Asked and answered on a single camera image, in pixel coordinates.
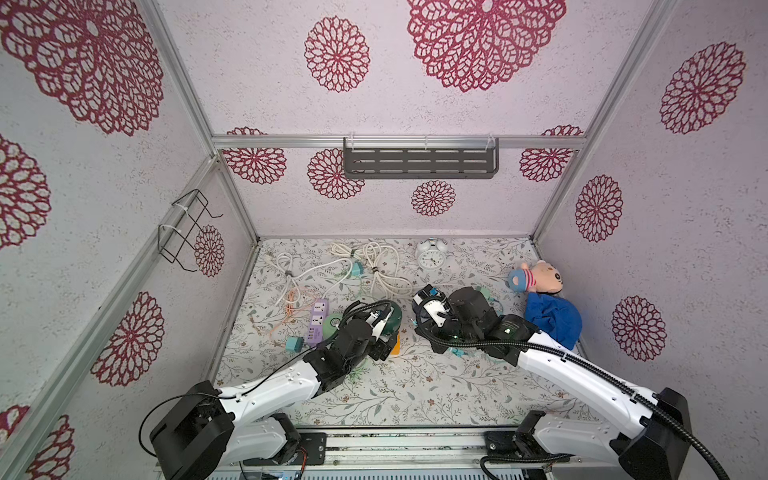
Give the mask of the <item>navy blue meat grinder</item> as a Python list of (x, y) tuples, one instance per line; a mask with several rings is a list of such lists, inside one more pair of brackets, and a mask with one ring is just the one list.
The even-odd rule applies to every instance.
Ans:
[(447, 297), (431, 284), (413, 296), (412, 309), (417, 325), (431, 323), (442, 327), (448, 318)]

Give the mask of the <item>dark green meat grinder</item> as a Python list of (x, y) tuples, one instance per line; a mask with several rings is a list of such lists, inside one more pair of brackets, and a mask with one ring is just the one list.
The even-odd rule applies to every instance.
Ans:
[(402, 322), (402, 310), (392, 301), (385, 301), (376, 311), (376, 318), (370, 324), (373, 336), (379, 340), (389, 340), (399, 333)]

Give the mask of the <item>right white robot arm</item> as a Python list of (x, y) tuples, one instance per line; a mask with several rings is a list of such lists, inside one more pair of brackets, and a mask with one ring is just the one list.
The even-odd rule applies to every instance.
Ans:
[(677, 479), (695, 450), (718, 479), (728, 474), (691, 430), (687, 399), (627, 382), (558, 343), (524, 318), (498, 314), (472, 287), (450, 295), (428, 285), (412, 300), (415, 329), (432, 349), (476, 349), (563, 388), (601, 416), (599, 422), (529, 414), (517, 433), (522, 451), (541, 461), (580, 456), (620, 467), (633, 479)]

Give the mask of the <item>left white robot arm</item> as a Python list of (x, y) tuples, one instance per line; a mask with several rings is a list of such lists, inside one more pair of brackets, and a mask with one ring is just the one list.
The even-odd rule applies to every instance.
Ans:
[(367, 357), (383, 361), (397, 343), (397, 307), (353, 313), (334, 335), (251, 383), (216, 389), (210, 381), (168, 399), (170, 410), (149, 434), (167, 479), (205, 479), (220, 465), (290, 460), (300, 434), (283, 408), (341, 385)]

